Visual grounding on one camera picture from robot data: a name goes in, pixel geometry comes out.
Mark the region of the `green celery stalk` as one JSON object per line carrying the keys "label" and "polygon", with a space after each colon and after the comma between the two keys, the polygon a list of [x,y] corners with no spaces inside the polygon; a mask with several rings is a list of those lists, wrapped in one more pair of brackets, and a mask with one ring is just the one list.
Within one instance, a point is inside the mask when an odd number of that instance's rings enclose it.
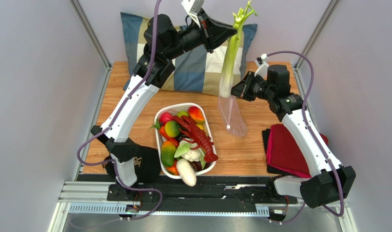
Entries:
{"label": "green celery stalk", "polygon": [[258,16],[257,12],[251,6],[251,0],[247,2],[247,5],[244,9],[240,8],[237,13],[233,13],[233,28],[237,30],[237,33],[228,39],[228,45],[219,82],[219,97],[221,98],[229,98],[231,95],[234,65],[237,57],[238,48],[240,45],[242,27],[244,26],[245,21],[248,19],[248,17],[252,14]]}

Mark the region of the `clear pink zip top bag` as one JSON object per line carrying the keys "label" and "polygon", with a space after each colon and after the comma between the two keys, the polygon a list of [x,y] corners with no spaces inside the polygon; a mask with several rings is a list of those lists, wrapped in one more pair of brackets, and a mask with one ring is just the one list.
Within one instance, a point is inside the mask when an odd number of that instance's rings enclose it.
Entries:
{"label": "clear pink zip top bag", "polygon": [[248,127],[241,115],[241,111],[235,96],[229,98],[218,98],[218,111],[228,134],[245,137]]}

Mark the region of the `yellow green lemon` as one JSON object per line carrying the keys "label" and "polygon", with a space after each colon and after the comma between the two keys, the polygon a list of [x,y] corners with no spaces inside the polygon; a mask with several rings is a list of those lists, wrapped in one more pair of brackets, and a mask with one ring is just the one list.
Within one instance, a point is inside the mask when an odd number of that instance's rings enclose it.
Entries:
{"label": "yellow green lemon", "polygon": [[170,138],[176,138],[181,133],[178,123],[174,120],[168,121],[165,124],[165,132]]}

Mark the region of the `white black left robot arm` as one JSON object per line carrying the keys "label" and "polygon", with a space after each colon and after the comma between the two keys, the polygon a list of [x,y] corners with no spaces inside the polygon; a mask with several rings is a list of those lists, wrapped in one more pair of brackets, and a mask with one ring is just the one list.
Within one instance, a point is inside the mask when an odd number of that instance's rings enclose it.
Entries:
{"label": "white black left robot arm", "polygon": [[130,139],[129,133],[148,101],[174,72],[173,60],[200,46],[213,53],[236,33],[232,25],[210,18],[203,9],[180,31],[165,14],[151,18],[144,32],[148,49],[134,67],[128,88],[110,117],[91,129],[93,137],[109,151],[119,184],[129,188],[137,181],[134,155],[141,146]]}

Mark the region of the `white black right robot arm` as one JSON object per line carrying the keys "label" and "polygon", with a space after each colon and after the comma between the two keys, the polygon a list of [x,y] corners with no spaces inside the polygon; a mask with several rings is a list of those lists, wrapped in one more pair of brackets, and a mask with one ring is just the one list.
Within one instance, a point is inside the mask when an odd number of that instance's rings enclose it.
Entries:
{"label": "white black right robot arm", "polygon": [[304,155],[310,177],[272,178],[269,184],[274,195],[302,199],[310,208],[344,202],[355,180],[355,170],[343,166],[324,143],[302,98],[291,92],[290,73],[285,65],[269,66],[266,78],[258,72],[248,72],[232,87],[231,94],[250,102],[257,98],[266,100]]}

